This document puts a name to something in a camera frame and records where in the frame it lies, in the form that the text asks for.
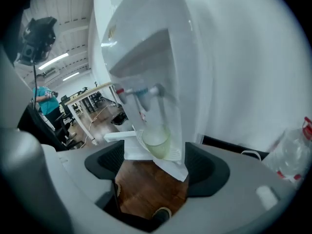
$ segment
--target table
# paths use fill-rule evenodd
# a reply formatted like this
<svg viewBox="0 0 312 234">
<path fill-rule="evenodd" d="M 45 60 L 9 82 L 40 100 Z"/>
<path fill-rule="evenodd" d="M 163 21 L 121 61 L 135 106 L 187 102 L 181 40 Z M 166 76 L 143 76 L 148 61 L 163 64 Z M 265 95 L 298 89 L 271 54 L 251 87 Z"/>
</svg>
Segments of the table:
<svg viewBox="0 0 312 234">
<path fill-rule="evenodd" d="M 78 117 L 78 115 L 76 114 L 75 110 L 73 109 L 73 104 L 75 103 L 79 103 L 81 100 L 85 99 L 85 98 L 88 98 L 91 105 L 92 105 L 92 102 L 89 98 L 90 95 L 96 93 L 97 91 L 103 89 L 103 88 L 109 88 L 109 90 L 111 91 L 112 93 L 112 96 L 114 98 L 114 101 L 117 105 L 117 98 L 116 98 L 116 95 L 115 95 L 115 92 L 114 92 L 114 88 L 113 88 L 113 84 L 111 82 L 108 82 L 108 83 L 105 83 L 105 84 L 102 84 L 96 88 L 93 88 L 93 89 L 90 89 L 90 90 L 87 90 L 86 92 L 84 92 L 83 94 L 80 94 L 78 95 L 77 97 L 71 99 L 70 101 L 66 102 L 65 105 L 68 106 L 70 112 L 73 114 L 75 120 L 77 121 L 77 123 L 79 124 L 79 126 L 83 129 L 83 131 L 86 133 L 86 135 L 91 139 L 91 140 L 94 140 L 94 137 L 92 136 L 92 134 L 89 132 L 89 130 L 83 125 L 82 121 L 80 120 L 80 118 Z M 92 122 L 92 119 L 90 118 L 89 114 L 85 111 L 86 113 L 86 116 L 88 117 L 88 119 L 90 120 L 90 123 Z"/>
</svg>

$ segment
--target person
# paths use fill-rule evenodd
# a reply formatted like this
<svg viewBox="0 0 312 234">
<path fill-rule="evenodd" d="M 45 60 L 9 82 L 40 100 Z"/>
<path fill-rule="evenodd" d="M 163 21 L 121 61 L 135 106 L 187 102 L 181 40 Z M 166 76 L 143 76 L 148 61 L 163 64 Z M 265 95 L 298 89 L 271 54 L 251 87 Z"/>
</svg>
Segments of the person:
<svg viewBox="0 0 312 234">
<path fill-rule="evenodd" d="M 60 120 L 56 121 L 58 117 L 61 116 L 61 112 L 59 110 L 59 102 L 55 97 L 55 92 L 51 91 L 47 88 L 44 83 L 44 76 L 37 75 L 37 96 L 36 102 L 38 102 L 42 114 L 50 121 L 50 123 L 54 126 L 55 130 L 58 130 L 62 127 Z M 68 131 L 65 133 L 68 138 L 73 138 L 76 133 L 69 134 Z"/>
</svg>

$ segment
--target wooden floor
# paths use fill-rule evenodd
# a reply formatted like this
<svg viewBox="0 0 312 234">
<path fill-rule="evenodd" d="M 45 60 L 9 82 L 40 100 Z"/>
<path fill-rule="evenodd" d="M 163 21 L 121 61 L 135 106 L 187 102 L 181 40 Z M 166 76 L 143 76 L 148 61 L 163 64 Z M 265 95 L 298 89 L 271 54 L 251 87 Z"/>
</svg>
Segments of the wooden floor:
<svg viewBox="0 0 312 234">
<path fill-rule="evenodd" d="M 90 114 L 94 118 L 101 108 Z M 99 144 L 104 143 L 106 133 L 118 132 L 110 123 L 113 115 L 122 111 L 122 108 L 109 107 L 104 109 L 92 124 L 90 132 Z M 89 119 L 82 115 L 81 121 L 85 126 L 90 125 Z M 76 140 L 84 141 L 86 134 L 76 123 L 69 129 L 76 132 Z M 86 146 L 93 146 L 87 138 Z M 125 160 L 117 174 L 116 182 L 121 185 L 119 205 L 121 211 L 150 219 L 160 207 L 169 208 L 176 213 L 186 200 L 188 180 L 180 182 L 164 172 L 152 161 Z"/>
</svg>

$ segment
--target teal shirt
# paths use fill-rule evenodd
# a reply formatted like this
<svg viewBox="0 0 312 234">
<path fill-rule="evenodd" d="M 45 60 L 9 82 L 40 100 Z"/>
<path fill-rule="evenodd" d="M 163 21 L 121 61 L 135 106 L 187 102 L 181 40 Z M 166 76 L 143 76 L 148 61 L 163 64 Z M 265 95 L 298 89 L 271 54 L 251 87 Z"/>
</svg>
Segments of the teal shirt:
<svg viewBox="0 0 312 234">
<path fill-rule="evenodd" d="M 51 93 L 52 91 L 48 89 L 47 87 L 39 87 L 37 88 L 37 96 L 45 96 L 48 93 Z M 42 110 L 43 115 L 47 115 L 50 112 L 52 112 L 54 109 L 59 107 L 59 102 L 55 97 L 52 97 L 51 99 L 38 102 L 39 106 Z"/>
</svg>

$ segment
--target ceiling light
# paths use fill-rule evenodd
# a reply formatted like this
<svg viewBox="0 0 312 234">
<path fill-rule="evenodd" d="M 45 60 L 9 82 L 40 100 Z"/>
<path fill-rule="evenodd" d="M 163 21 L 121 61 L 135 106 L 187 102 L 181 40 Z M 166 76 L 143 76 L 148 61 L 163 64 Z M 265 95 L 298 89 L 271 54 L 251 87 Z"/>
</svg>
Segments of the ceiling light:
<svg viewBox="0 0 312 234">
<path fill-rule="evenodd" d="M 64 58 L 64 57 L 67 57 L 67 56 L 68 56 L 68 53 L 65 53 L 65 54 L 63 54 L 63 55 L 61 55 L 61 56 L 59 56 L 59 57 L 55 57 L 54 59 L 52 59 L 52 60 L 48 61 L 47 63 L 43 64 L 41 67 L 39 67 L 39 69 L 40 69 L 40 70 L 41 70 L 41 69 L 44 69 L 45 67 L 49 66 L 49 65 L 52 64 L 53 62 L 56 62 L 56 61 L 58 61 L 58 60 L 60 60 L 60 59 L 62 59 L 62 58 Z"/>
<path fill-rule="evenodd" d="M 73 76 L 75 76 L 75 75 L 78 75 L 79 74 L 79 72 L 77 72 L 77 73 L 74 73 L 73 75 L 71 75 L 71 76 L 69 76 L 69 77 L 66 77 L 65 79 L 63 79 L 63 80 L 67 80 L 67 79 L 69 79 L 69 78 L 71 78 L 71 77 L 73 77 Z"/>
</svg>

